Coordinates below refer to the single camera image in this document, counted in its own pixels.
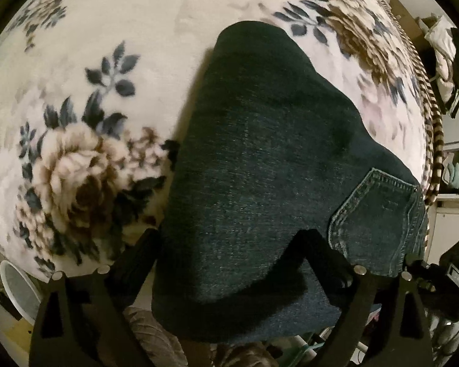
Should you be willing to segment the white sliding wardrobe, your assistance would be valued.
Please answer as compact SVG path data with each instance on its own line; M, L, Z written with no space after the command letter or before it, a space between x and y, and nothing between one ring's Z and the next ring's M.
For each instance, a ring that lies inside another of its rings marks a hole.
M429 223L425 257L437 263L459 241L459 114L444 117L441 186L429 211Z

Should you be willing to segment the white round bin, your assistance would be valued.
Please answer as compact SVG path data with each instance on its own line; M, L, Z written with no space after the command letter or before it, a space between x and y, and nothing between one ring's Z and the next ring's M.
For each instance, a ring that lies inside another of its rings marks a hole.
M0 276L7 297L32 326L39 312L42 296L28 275L8 260L1 261Z

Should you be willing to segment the floral bed blanket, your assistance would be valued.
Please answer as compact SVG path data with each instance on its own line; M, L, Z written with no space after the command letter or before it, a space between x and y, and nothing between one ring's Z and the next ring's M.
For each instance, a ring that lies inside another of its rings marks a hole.
M435 98L387 0L28 0L0 35L0 253L78 276L157 225L191 86L242 21L283 28L433 200Z

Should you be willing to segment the dark blue jeans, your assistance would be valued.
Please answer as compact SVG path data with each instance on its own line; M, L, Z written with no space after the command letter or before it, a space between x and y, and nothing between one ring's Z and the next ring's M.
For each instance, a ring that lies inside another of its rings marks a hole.
M334 324L360 264L394 277L424 249L409 168L280 28L219 35L176 163L152 311L172 334L251 342Z

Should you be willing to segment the chair with clothes pile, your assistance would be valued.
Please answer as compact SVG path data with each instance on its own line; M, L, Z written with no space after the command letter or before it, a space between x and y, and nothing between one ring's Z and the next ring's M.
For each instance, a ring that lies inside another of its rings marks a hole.
M459 28L444 16L417 18L425 43L420 58L441 113L459 113Z

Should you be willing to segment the brown cardboard box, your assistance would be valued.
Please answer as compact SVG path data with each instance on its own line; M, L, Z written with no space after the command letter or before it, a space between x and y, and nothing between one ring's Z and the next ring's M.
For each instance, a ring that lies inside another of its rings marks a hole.
M407 11L400 0L389 0L389 5L396 20L401 25L405 34L412 41L418 51L430 48L430 43L424 38L424 33L411 14Z

